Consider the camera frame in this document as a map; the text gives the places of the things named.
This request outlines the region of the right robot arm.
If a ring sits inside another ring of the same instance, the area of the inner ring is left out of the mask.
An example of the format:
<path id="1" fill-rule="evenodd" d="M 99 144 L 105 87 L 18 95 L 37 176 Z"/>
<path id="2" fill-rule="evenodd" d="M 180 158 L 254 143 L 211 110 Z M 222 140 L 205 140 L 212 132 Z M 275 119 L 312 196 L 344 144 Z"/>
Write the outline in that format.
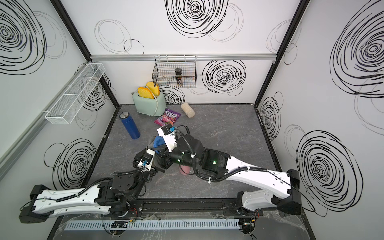
<path id="1" fill-rule="evenodd" d="M 189 132 L 184 134 L 171 124 L 157 131 L 167 146 L 163 153 L 166 162 L 191 167 L 196 177 L 209 184 L 229 180 L 256 187 L 257 191 L 238 193 L 240 208 L 248 211 L 277 208 L 289 215 L 302 213 L 297 170 L 278 172 L 248 164 L 227 153 L 205 148 Z"/>

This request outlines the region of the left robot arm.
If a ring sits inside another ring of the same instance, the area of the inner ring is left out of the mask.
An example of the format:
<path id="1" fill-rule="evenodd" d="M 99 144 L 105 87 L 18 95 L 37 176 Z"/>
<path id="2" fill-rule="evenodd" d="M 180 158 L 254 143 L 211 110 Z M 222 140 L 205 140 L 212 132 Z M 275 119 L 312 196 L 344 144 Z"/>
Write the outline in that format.
<path id="1" fill-rule="evenodd" d="M 134 160 L 134 170 L 114 173 L 113 177 L 98 179 L 85 188 L 59 191 L 35 185 L 31 200 L 21 208 L 19 220 L 23 224 L 34 224 L 70 214 L 123 216 L 142 196 L 146 183 L 157 172 L 165 172 L 167 161 L 164 155 L 144 153 L 141 159 Z"/>

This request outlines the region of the blue and grey cloth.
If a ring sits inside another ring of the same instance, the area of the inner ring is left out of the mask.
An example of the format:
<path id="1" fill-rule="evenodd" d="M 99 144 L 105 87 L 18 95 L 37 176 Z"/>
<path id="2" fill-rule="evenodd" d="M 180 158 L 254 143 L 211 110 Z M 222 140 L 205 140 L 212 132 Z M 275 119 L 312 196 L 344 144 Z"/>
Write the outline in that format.
<path id="1" fill-rule="evenodd" d="M 160 137 L 160 136 L 150 137 L 150 139 L 148 140 L 147 147 L 146 147 L 147 150 L 150 149 L 150 150 L 155 151 L 156 153 L 160 153 L 161 151 L 163 151 L 166 148 L 167 148 L 166 143 L 165 143 L 163 137 Z"/>

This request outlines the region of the blue thermos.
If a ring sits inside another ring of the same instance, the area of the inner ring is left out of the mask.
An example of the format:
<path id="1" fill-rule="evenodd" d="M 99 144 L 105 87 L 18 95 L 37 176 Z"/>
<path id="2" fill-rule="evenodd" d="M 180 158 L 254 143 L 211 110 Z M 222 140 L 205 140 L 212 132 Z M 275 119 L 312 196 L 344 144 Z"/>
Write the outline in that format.
<path id="1" fill-rule="evenodd" d="M 129 112 L 120 113 L 119 118 L 132 139 L 136 140 L 141 136 L 139 129 Z"/>

